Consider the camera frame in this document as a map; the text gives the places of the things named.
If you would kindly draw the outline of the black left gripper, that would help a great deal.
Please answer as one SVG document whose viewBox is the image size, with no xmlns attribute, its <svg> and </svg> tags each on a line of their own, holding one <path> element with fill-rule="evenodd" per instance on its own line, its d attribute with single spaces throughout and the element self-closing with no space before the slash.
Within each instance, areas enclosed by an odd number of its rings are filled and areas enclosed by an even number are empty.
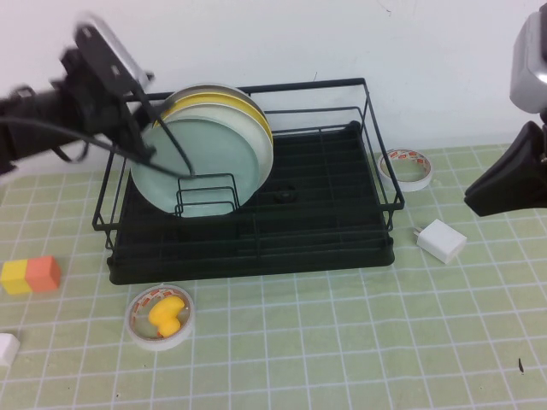
<svg viewBox="0 0 547 410">
<path fill-rule="evenodd" d="M 136 87 L 135 96 L 138 97 L 150 118 L 161 126 L 187 165 L 190 174 L 181 174 L 180 177 L 194 178 L 196 174 L 191 161 L 162 120 L 161 115 L 151 105 L 149 98 L 144 93 L 144 89 Z M 142 165 L 149 165 L 155 154 L 155 149 L 147 146 L 141 136 L 141 131 L 143 131 L 147 122 L 148 117 L 142 108 L 138 108 L 133 113 L 126 102 L 106 92 L 92 94 L 90 106 L 85 108 L 84 113 L 85 129 L 88 132 L 103 134 L 114 146 L 126 151 L 128 159 Z"/>
</svg>

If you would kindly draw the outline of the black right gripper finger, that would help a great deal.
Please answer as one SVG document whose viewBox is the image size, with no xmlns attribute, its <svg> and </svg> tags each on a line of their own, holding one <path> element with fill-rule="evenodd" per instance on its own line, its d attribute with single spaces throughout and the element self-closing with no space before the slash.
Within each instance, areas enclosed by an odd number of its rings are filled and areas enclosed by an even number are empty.
<svg viewBox="0 0 547 410">
<path fill-rule="evenodd" d="M 546 127 L 527 122 L 503 155 L 465 191 L 468 206 L 546 204 Z"/>
<path fill-rule="evenodd" d="M 546 192 L 494 191 L 486 193 L 465 192 L 464 202 L 478 215 L 490 216 L 512 211 L 546 208 Z"/>
</svg>

